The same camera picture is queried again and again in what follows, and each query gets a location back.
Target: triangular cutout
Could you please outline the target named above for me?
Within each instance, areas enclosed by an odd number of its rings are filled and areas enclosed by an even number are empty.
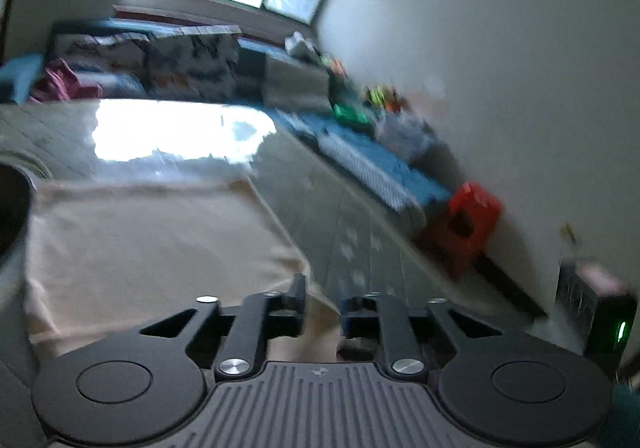
[[[196,314],[196,309],[187,309],[170,318],[164,319],[161,322],[149,325],[145,329],[140,331],[140,334],[145,336],[157,336],[159,338],[175,338],[185,325],[189,323],[189,320]]]
[[[494,329],[485,323],[478,322],[469,316],[460,314],[457,311],[451,310],[449,311],[449,315],[460,330],[465,333],[467,338],[476,339],[488,338],[489,336],[502,336],[502,333],[499,330]]]

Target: orange object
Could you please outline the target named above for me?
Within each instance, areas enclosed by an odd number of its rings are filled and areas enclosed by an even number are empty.
[[[451,277],[459,279],[486,247],[501,212],[500,200],[480,184],[465,183],[449,200],[447,212],[427,228],[420,245],[442,254]]]

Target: green light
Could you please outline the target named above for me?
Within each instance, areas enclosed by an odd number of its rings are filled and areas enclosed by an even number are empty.
[[[618,341],[622,341],[622,336],[625,333],[626,322],[620,323],[620,329],[618,330]]]

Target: pink cloth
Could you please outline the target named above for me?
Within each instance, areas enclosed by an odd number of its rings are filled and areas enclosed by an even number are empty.
[[[102,88],[94,82],[81,82],[65,60],[53,60],[44,75],[31,88],[29,101],[69,101],[102,97]]]

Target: beige cloth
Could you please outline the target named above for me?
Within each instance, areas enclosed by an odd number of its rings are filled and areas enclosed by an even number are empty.
[[[44,183],[27,248],[26,310],[41,358],[56,356],[215,295],[223,305],[286,290],[310,275],[249,180],[228,185],[95,187]],[[337,315],[311,298],[303,338],[275,342],[273,359],[333,356]]]

